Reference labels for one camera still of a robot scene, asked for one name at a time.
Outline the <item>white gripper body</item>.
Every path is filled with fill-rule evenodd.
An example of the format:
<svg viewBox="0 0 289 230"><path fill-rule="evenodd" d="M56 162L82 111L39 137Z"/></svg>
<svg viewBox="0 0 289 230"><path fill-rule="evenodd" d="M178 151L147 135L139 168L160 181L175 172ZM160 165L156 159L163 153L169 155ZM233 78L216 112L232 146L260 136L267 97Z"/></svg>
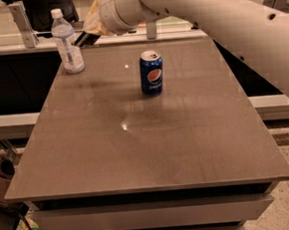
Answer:
<svg viewBox="0 0 289 230"><path fill-rule="evenodd" d="M150 19L149 9L140 0L100 0L102 24L114 34L125 34Z"/></svg>

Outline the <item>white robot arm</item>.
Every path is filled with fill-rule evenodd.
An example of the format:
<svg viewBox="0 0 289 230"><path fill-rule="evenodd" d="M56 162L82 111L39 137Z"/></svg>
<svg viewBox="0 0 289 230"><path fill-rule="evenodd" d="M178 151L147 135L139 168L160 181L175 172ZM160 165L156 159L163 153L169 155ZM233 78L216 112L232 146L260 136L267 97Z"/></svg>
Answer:
<svg viewBox="0 0 289 230"><path fill-rule="evenodd" d="M172 16L197 25L289 98L289 14L249 0L95 0L84 31L125 34Z"/></svg>

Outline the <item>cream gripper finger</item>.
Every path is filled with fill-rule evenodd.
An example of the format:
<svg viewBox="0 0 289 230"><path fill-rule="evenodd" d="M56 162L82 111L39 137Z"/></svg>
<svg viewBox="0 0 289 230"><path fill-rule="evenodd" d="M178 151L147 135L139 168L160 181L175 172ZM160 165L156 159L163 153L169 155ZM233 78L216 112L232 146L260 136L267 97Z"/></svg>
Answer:
<svg viewBox="0 0 289 230"><path fill-rule="evenodd" d="M86 16L84 22L84 31L89 34L98 36L113 36L113 32L109 31L101 21L100 12L100 0L95 0Z"/></svg>

